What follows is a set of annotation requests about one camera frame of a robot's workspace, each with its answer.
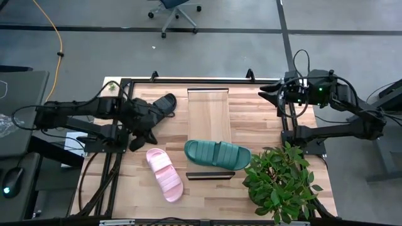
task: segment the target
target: desk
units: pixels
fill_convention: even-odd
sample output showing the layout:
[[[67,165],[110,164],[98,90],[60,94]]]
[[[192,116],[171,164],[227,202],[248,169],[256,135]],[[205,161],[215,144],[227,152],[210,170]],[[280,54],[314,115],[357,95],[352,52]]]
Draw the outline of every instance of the desk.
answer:
[[[106,77],[119,82],[119,77]],[[265,146],[279,146],[281,119],[276,116],[276,108],[257,95],[260,85],[209,85],[209,84],[136,84],[134,96],[153,102],[167,93],[177,98],[176,116],[161,121],[153,132],[158,145],[146,144],[141,149],[123,154],[122,165],[117,184],[114,203],[114,218],[163,218],[179,217],[187,219],[227,219],[227,220],[271,220],[271,215],[263,217],[254,214],[253,204],[242,185],[244,171],[236,171],[231,180],[189,181],[185,176],[187,158],[183,152],[188,133],[188,88],[227,87],[229,88],[229,117],[231,138],[234,144],[245,146],[253,153],[262,151]],[[104,90],[102,95],[117,95]],[[298,118],[299,124],[316,126],[312,107]],[[109,124],[111,121],[95,120],[97,124]],[[166,150],[184,184],[184,194],[176,203],[169,203],[164,198],[150,170],[145,154],[151,148]],[[105,154],[98,154],[84,179],[82,200],[87,203],[99,186]],[[316,156],[306,156],[310,162],[310,171],[315,173],[315,183],[324,191],[319,199],[327,210],[336,215],[329,176],[324,162]],[[76,193],[72,214],[78,212]]]
[[[19,157],[0,161],[2,173],[0,181],[8,170],[17,166]],[[0,222],[18,222],[29,219],[33,206],[31,204],[31,192],[35,189],[37,169],[40,164],[40,156],[37,153],[27,154],[19,164],[24,169],[23,179],[21,180],[21,191],[14,198],[4,198],[0,195]]]
[[[7,82],[7,95],[0,99],[0,114],[11,116],[18,108],[27,105],[40,105],[48,81],[49,72],[13,72],[0,73],[0,80]],[[0,96],[5,92],[5,85],[0,83]],[[34,107],[23,109],[16,114],[24,121],[23,127],[33,127],[36,112]],[[0,138],[0,158],[21,156],[28,149],[32,131],[18,129]]]

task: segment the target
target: office chair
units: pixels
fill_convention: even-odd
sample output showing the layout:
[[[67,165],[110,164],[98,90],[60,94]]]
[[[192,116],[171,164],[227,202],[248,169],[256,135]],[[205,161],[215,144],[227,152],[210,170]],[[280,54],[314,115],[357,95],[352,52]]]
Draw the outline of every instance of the office chair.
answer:
[[[194,34],[198,33],[197,24],[195,24],[194,21],[186,13],[184,13],[184,11],[180,8],[180,6],[197,5],[197,11],[201,12],[202,8],[201,8],[200,4],[198,4],[198,3],[186,3],[185,4],[185,2],[188,2],[189,0],[159,0],[159,1],[161,2],[161,4],[157,8],[149,11],[148,17],[152,19],[154,17],[154,13],[159,13],[159,12],[162,12],[165,10],[171,11],[168,20],[166,21],[165,25],[162,28],[162,38],[166,38],[165,31],[166,31],[167,27],[171,23],[174,16],[176,17],[176,19],[179,18],[179,14],[184,16],[184,18],[190,24],[193,25],[193,27],[194,27],[193,33]]]

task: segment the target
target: chair base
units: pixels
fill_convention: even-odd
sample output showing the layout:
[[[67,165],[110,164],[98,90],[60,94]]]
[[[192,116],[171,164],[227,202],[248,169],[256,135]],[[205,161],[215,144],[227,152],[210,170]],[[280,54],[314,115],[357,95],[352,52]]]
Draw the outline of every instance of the chair base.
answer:
[[[189,6],[189,5],[197,5],[197,11],[201,12],[202,8],[201,5],[198,3],[186,3],[186,4],[181,4],[180,6],[176,6],[174,8],[171,9],[166,9],[164,7],[163,4],[160,4],[157,8],[152,9],[149,11],[148,13],[148,17],[149,18],[154,18],[154,13],[161,13],[163,11],[171,11],[167,21],[165,22],[165,25],[163,25],[162,27],[162,34],[161,37],[162,38],[166,38],[166,29],[168,28],[169,24],[171,23],[171,21],[173,20],[173,17],[175,17],[176,19],[178,19],[180,16],[182,15],[193,27],[193,33],[197,34],[198,33],[198,28],[197,28],[197,24],[181,9],[181,6]]]

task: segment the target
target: pink slipper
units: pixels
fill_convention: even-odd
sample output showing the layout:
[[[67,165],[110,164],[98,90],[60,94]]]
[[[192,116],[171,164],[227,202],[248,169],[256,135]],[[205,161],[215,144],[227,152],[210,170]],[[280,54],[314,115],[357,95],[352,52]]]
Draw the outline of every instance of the pink slipper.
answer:
[[[173,167],[169,156],[158,148],[146,152],[146,160],[155,174],[163,196],[169,202],[177,201],[183,194],[183,182]]]

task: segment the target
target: wooden tabletop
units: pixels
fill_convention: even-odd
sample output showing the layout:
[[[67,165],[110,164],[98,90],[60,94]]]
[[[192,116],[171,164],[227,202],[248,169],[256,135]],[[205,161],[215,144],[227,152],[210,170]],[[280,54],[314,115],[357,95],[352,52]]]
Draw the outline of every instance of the wooden tabletop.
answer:
[[[121,77],[106,77],[105,82]],[[184,143],[188,139],[188,88],[219,87],[229,88],[229,118],[232,143],[249,148],[253,153],[262,151],[262,147],[280,146],[281,119],[276,116],[276,108],[259,97],[259,85],[229,84],[136,84],[134,96],[147,102],[154,102],[167,93],[177,98],[176,116],[163,119],[153,132],[158,145],[146,144],[141,149],[123,155],[114,204],[114,218],[163,218],[179,217],[187,219],[221,220],[271,220],[272,215],[257,216],[253,204],[242,185],[246,176],[243,170],[236,171],[231,180],[189,181],[185,176],[187,158]],[[111,92],[106,89],[102,95],[116,96],[118,89]],[[95,120],[97,124],[109,124],[111,121]],[[316,127],[314,112],[309,107],[298,118],[299,125]],[[184,184],[184,193],[175,203],[167,202],[149,168],[145,153],[151,148],[165,150]],[[310,171],[314,172],[315,184],[323,188],[318,195],[327,210],[337,215],[330,180],[324,162],[316,156],[305,156],[310,162]],[[102,174],[105,154],[98,154],[89,166],[82,187],[82,201],[85,205],[96,189]],[[74,199],[72,212],[78,212],[78,196]],[[106,208],[109,189],[106,191],[103,211]]]

